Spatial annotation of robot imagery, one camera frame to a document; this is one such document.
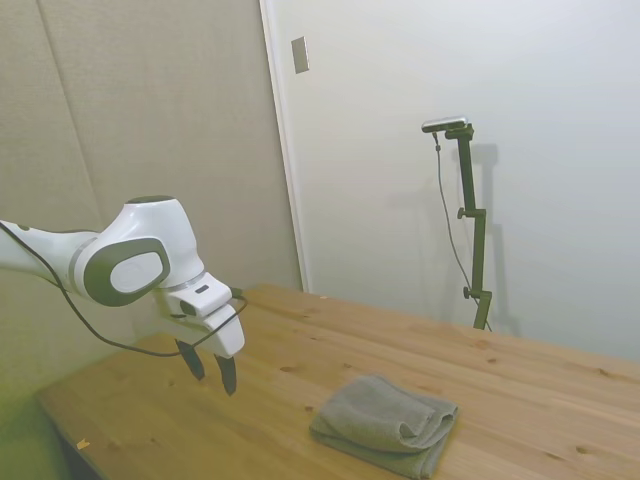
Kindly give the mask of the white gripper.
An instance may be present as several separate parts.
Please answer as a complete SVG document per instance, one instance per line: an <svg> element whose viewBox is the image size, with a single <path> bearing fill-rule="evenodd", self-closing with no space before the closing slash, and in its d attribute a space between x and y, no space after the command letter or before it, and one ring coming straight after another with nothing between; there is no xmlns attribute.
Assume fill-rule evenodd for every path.
<svg viewBox="0 0 640 480"><path fill-rule="evenodd" d="M175 340L176 347L194 378L201 381L205 368L191 344L215 354L224 390L233 396L237 389L233 356L245 345L239 314L246 302L233 300L230 293L156 292L154 298L163 329L179 339Z"/></svg>

